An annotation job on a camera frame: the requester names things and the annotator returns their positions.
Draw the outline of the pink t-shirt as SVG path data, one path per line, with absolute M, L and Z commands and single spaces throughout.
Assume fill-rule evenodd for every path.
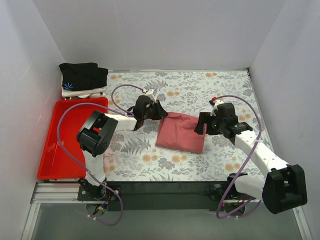
M 155 145 L 201 154 L 204 149 L 205 135 L 195 132 L 198 120 L 198 117 L 188 114 L 169 112 L 168 116 L 159 123 Z

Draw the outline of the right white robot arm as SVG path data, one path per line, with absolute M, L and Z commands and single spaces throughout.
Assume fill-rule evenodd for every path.
M 242 150 L 264 176 L 255 179 L 241 171 L 231 174 L 220 203 L 226 197 L 237 199 L 241 195 L 258 199 L 273 214 L 278 214 L 308 202 L 305 171 L 278 157 L 263 142 L 246 122 L 239 122 L 232 103 L 213 98 L 209 101 L 210 112 L 200 112 L 195 133 L 210 136 L 222 135 L 235 147 Z

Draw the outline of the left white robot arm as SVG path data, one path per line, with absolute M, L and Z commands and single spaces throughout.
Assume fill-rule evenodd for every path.
M 115 132 L 136 131 L 145 120 L 162 120 L 169 114 L 159 100 L 148 95 L 140 95 L 134 106 L 117 114 L 95 110 L 79 130 L 76 140 L 83 152 L 86 167 L 86 181 L 91 184 L 89 194 L 95 200 L 106 196 L 104 152 L 109 147 Z

